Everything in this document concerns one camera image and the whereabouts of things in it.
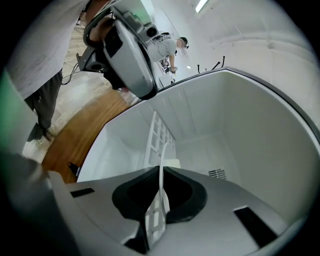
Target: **black bracket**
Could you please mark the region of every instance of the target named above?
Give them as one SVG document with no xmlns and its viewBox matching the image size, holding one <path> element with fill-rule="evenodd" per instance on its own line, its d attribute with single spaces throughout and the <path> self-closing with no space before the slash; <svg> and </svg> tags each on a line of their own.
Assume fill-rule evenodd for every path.
<svg viewBox="0 0 320 256">
<path fill-rule="evenodd" d="M 81 167 L 77 166 L 76 164 L 72 163 L 72 162 L 68 162 L 68 167 L 71 170 L 71 172 L 75 175 L 75 176 L 79 176 Z"/>
</svg>

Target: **gray t-shirt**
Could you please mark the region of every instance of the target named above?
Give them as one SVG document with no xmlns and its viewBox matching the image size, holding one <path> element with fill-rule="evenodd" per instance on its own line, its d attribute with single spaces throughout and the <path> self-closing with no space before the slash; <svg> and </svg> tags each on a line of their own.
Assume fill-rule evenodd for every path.
<svg viewBox="0 0 320 256">
<path fill-rule="evenodd" d="M 150 42 L 148 53 L 154 62 L 163 60 L 168 55 L 174 55 L 177 49 L 177 40 L 167 38 L 163 41 Z"/>
<path fill-rule="evenodd" d="M 54 0 L 20 39 L 7 70 L 26 99 L 63 67 L 71 33 L 89 0 Z"/>
</svg>

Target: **ceiling light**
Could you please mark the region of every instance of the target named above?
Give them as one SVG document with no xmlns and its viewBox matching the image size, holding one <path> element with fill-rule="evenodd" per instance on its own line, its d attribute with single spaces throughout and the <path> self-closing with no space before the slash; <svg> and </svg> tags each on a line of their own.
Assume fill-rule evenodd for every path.
<svg viewBox="0 0 320 256">
<path fill-rule="evenodd" d="M 209 0 L 200 0 L 200 2 L 198 3 L 198 5 L 195 8 L 195 11 L 197 13 L 199 13 L 208 1 Z"/>
</svg>

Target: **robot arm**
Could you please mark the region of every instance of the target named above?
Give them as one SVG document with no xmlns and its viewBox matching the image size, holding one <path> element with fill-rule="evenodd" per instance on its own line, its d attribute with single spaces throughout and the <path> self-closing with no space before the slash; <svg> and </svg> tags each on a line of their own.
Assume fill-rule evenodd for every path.
<svg viewBox="0 0 320 256">
<path fill-rule="evenodd" d="M 148 100 L 158 93 L 158 87 L 147 42 L 158 34 L 158 30 L 151 22 L 143 24 L 131 12 L 133 3 L 124 2 L 127 0 L 109 2 L 86 26 L 83 41 L 87 49 L 82 56 L 77 54 L 77 61 L 81 71 L 103 73 L 114 90 L 127 88 L 138 98 Z M 100 42 L 92 41 L 90 33 L 111 13 L 115 19 L 109 20 L 110 30 L 105 38 Z"/>
</svg>

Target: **vent grille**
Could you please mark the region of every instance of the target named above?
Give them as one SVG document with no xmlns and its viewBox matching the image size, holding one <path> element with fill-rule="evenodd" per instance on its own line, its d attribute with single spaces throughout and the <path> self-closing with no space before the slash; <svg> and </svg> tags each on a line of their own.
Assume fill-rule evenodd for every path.
<svg viewBox="0 0 320 256">
<path fill-rule="evenodd" d="M 210 177 L 214 177 L 222 180 L 227 179 L 226 172 L 223 169 L 210 170 L 208 174 Z"/>
</svg>

